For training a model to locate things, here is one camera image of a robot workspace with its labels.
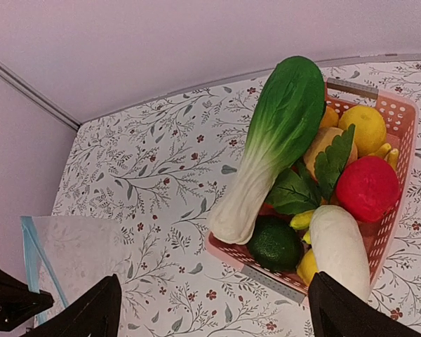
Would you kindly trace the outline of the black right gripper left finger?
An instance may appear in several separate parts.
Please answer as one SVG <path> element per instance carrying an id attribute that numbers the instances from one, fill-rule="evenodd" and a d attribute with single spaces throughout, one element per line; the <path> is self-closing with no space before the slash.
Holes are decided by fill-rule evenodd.
<path id="1" fill-rule="evenodd" d="M 27 332 L 32 337 L 117 337 L 122 291 L 116 274 L 102 278 L 69 307 Z"/>

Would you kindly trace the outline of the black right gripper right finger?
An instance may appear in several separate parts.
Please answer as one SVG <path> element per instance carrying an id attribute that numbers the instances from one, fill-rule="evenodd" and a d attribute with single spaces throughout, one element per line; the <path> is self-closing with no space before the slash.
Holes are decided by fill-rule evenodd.
<path id="1" fill-rule="evenodd" d="M 325 272 L 308 289 L 316 337 L 418 337 L 421 333 L 378 312 Z"/>

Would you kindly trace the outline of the toy bok choy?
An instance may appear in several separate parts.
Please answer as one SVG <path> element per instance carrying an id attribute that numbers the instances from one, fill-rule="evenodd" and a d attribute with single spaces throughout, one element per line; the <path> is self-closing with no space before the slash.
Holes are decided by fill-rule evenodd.
<path id="1" fill-rule="evenodd" d="M 303 56 L 281 61 L 264 84 L 248 128 L 236 177 L 207 221 L 226 244 L 245 244 L 278 175 L 311 145 L 326 111 L 325 82 Z"/>

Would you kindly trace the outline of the clear zip top bag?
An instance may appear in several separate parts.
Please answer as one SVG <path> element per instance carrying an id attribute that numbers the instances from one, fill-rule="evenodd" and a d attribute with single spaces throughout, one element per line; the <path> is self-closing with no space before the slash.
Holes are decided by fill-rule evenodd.
<path id="1" fill-rule="evenodd" d="M 23 253 L 30 291 L 51 293 L 53 307 L 36 326 L 62 312 L 107 275 L 120 282 L 133 276 L 130 245 L 116 221 L 83 216 L 21 217 Z"/>

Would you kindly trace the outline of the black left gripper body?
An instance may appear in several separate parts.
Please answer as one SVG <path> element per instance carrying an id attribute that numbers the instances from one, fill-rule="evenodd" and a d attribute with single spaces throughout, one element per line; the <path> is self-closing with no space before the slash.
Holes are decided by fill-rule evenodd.
<path id="1" fill-rule="evenodd" d="M 31 292 L 28 285 L 0 268 L 0 331 L 12 331 L 52 306 L 49 292 Z"/>

